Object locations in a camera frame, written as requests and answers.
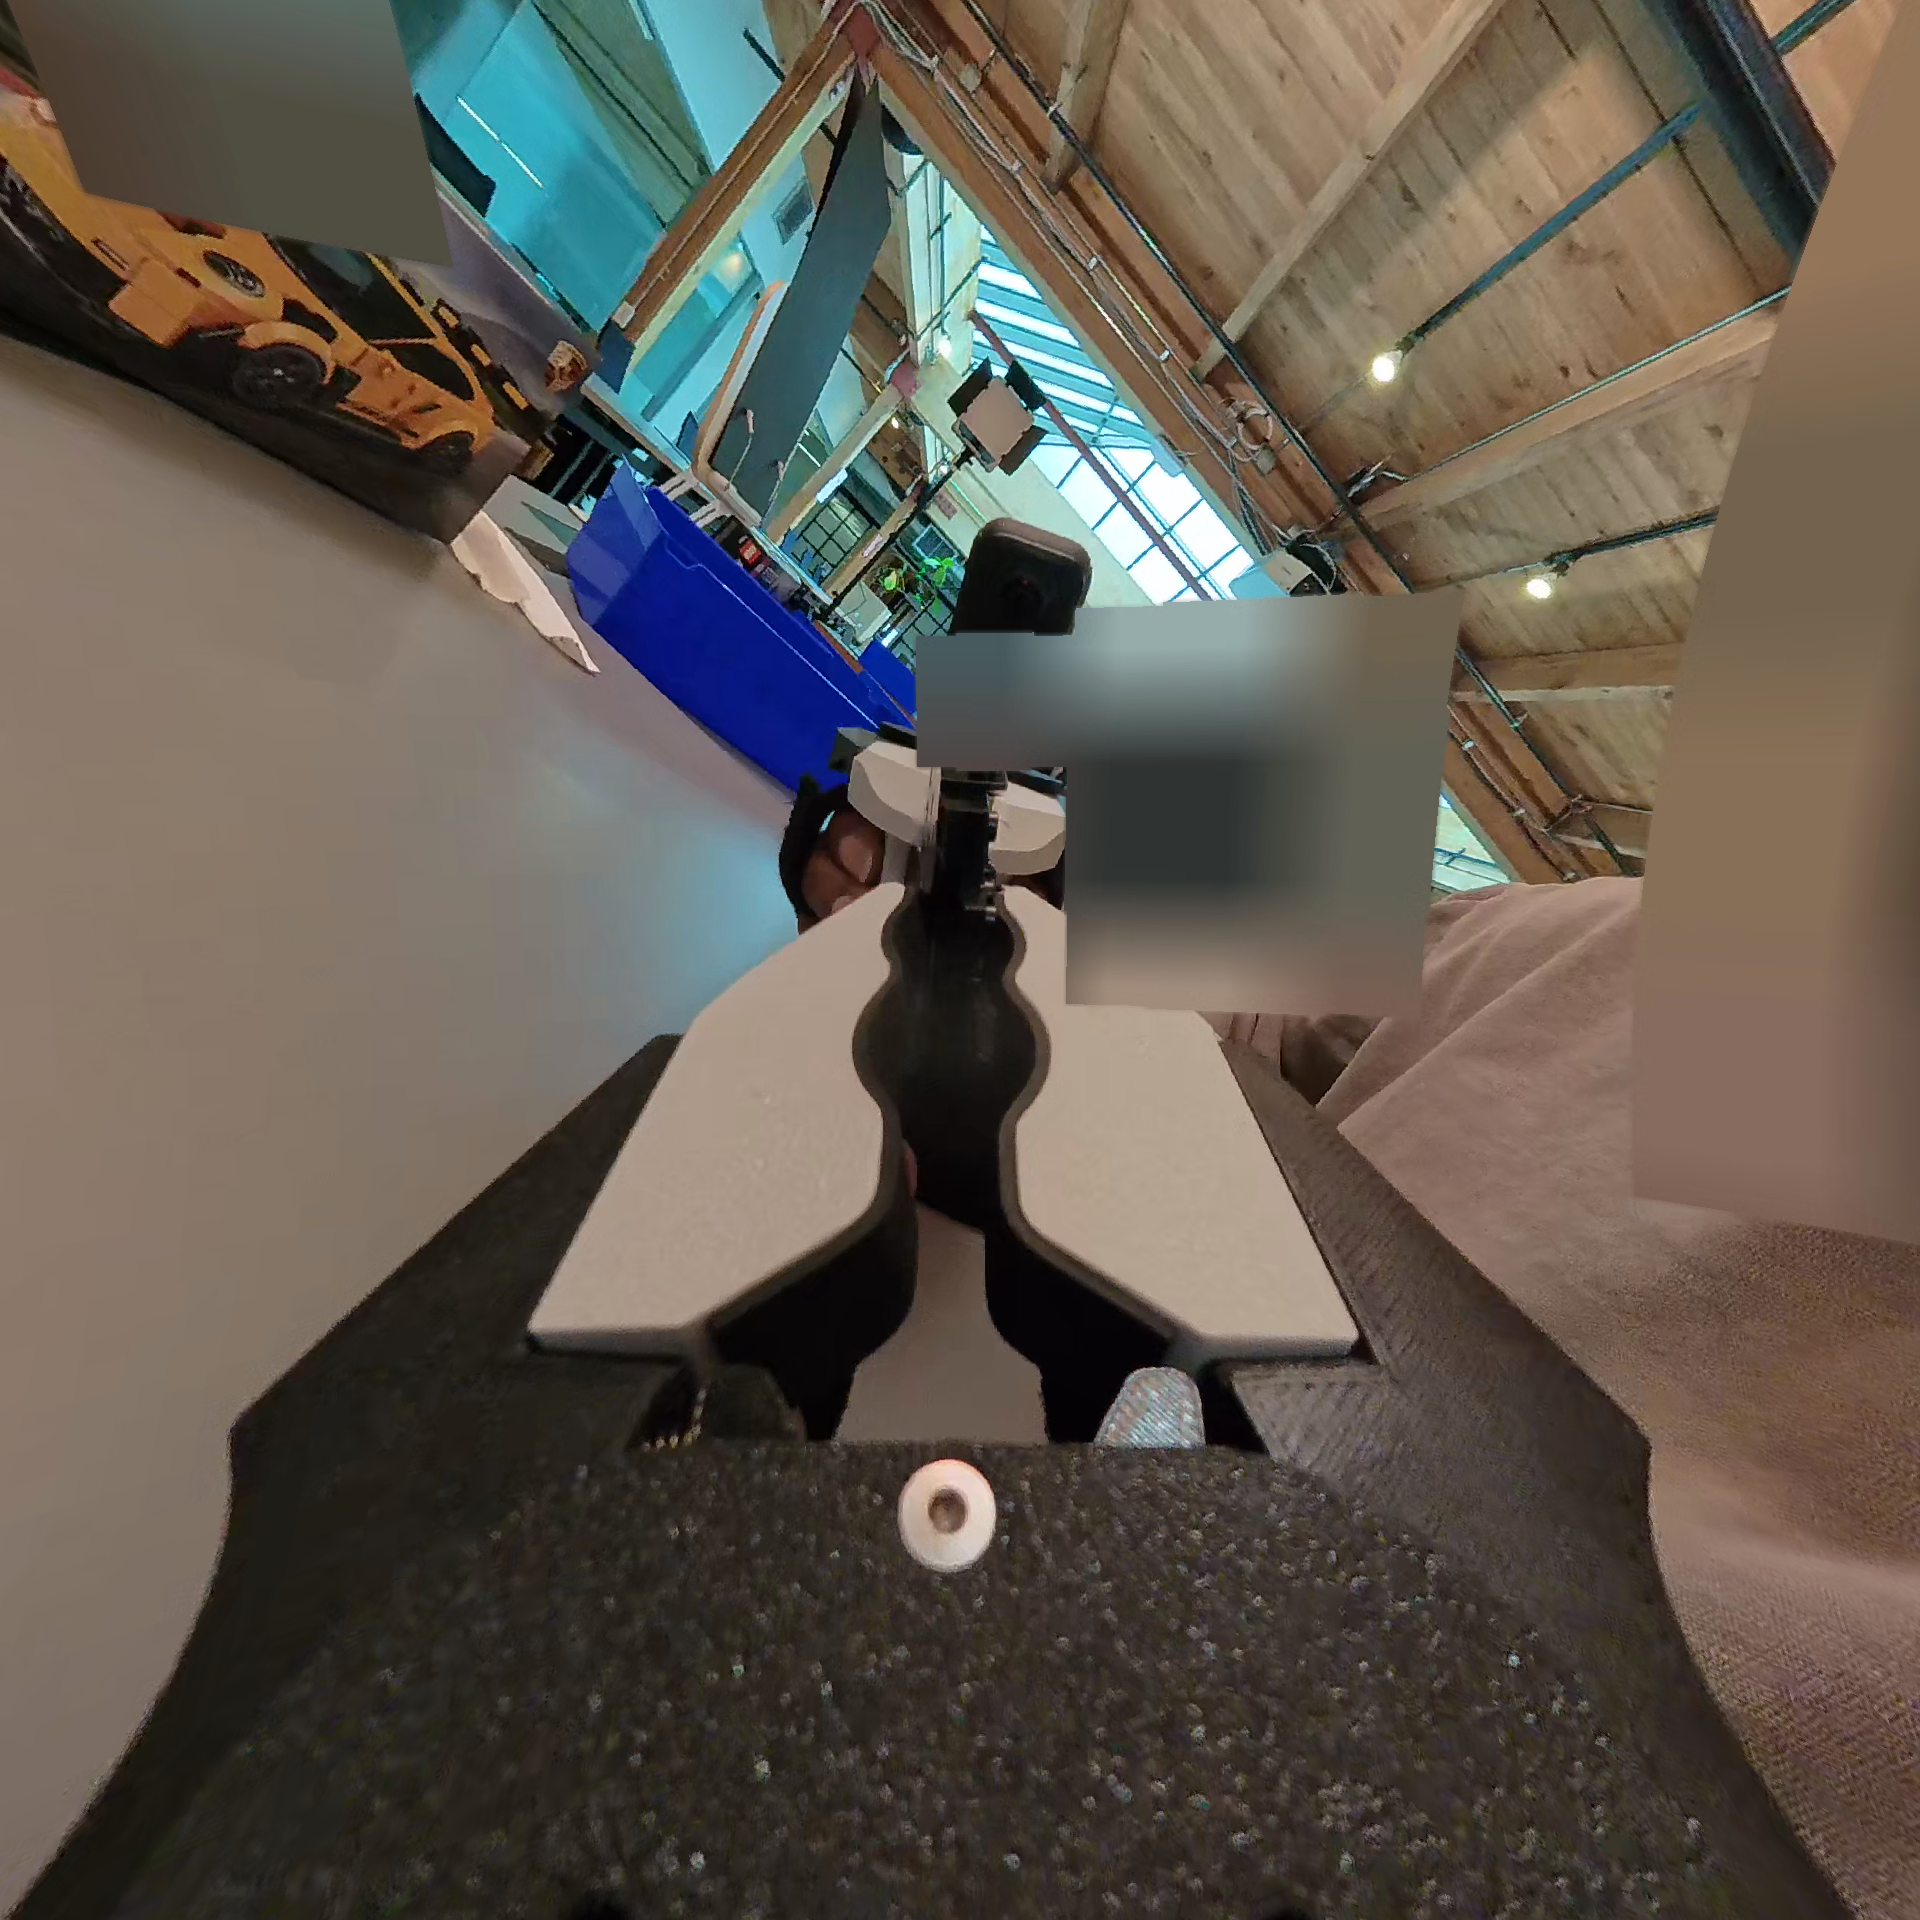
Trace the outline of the dark panel with wooden edge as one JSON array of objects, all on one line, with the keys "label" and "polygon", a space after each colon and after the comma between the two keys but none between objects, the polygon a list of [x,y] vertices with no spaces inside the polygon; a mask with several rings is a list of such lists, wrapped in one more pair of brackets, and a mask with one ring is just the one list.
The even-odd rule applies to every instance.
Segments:
[{"label": "dark panel with wooden edge", "polygon": [[689,458],[703,525],[758,528],[775,500],[889,234],[883,151],[881,95],[856,79],[800,266],[755,307]]}]

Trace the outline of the studio light panel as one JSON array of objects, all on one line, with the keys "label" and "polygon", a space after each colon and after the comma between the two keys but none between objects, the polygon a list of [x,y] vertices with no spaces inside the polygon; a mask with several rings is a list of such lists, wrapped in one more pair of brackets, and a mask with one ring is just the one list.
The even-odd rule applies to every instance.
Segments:
[{"label": "studio light panel", "polygon": [[950,396],[953,427],[967,455],[1016,474],[1048,437],[1048,397],[1016,360],[998,368],[978,359]]}]

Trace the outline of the white crumpled paper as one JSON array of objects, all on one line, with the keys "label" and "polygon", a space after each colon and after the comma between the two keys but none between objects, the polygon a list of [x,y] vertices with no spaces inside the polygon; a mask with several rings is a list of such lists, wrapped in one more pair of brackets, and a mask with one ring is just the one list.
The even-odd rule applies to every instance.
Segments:
[{"label": "white crumpled paper", "polygon": [[590,676],[602,672],[542,572],[489,515],[473,515],[448,541],[448,552],[487,596],[515,610],[562,658]]}]

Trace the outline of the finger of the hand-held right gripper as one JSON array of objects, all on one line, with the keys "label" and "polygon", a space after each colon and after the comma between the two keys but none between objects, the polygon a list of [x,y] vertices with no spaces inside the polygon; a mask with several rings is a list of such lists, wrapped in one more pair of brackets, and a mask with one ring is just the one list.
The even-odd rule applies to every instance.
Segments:
[{"label": "finger of the hand-held right gripper", "polygon": [[870,743],[852,754],[849,805],[856,815],[856,850],[870,858],[870,877],[928,890],[938,870],[938,771],[919,766],[916,749],[907,744]]},{"label": "finger of the hand-held right gripper", "polygon": [[992,800],[992,824],[999,884],[1027,887],[1059,904],[1065,898],[1065,800],[1032,783],[1009,783]]}]

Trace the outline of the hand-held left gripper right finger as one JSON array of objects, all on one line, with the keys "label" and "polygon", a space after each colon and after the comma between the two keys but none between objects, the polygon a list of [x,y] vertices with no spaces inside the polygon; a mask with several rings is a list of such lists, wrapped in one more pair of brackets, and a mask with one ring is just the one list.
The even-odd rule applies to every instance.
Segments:
[{"label": "hand-held left gripper right finger", "polygon": [[1065,912],[1027,890],[1002,904],[1035,1043],[1002,1124],[1011,1226],[1169,1362],[1354,1355],[1354,1312],[1215,1026],[1068,1002]]}]

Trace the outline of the black toy brick car chassis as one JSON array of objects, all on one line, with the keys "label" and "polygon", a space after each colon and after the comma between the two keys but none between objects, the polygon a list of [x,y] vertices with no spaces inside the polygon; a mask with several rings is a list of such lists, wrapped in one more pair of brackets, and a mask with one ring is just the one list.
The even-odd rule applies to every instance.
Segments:
[{"label": "black toy brick car chassis", "polygon": [[923,887],[910,920],[906,1139],[940,1213],[978,1229],[998,1208],[1004,1092],[1004,971],[1014,951],[992,864],[1002,773],[945,773]]}]

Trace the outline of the blue plastic storage bin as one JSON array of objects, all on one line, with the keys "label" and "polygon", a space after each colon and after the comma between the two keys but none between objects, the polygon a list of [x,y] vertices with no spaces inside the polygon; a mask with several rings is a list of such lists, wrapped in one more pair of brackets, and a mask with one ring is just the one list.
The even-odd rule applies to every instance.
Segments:
[{"label": "blue plastic storage bin", "polygon": [[636,469],[617,466],[568,549],[576,608],[689,720],[784,788],[826,779],[842,730],[910,730],[915,672],[850,658]]}]

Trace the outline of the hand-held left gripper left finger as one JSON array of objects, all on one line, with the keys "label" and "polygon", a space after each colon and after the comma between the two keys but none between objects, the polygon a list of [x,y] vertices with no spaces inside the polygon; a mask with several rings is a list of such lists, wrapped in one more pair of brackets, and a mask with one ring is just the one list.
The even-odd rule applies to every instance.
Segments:
[{"label": "hand-held left gripper left finger", "polygon": [[876,1211],[886,1119],[856,1034],[906,900],[873,887],[690,1022],[534,1312],[535,1347],[716,1354],[731,1309]]}]

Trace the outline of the toy set box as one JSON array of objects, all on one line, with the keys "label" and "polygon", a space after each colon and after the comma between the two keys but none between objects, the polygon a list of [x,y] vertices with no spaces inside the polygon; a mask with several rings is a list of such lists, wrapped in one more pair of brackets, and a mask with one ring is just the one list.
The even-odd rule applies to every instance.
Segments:
[{"label": "toy set box", "polygon": [[428,122],[446,234],[419,262],[91,196],[6,71],[6,333],[171,400],[383,518],[451,541],[600,365]]}]

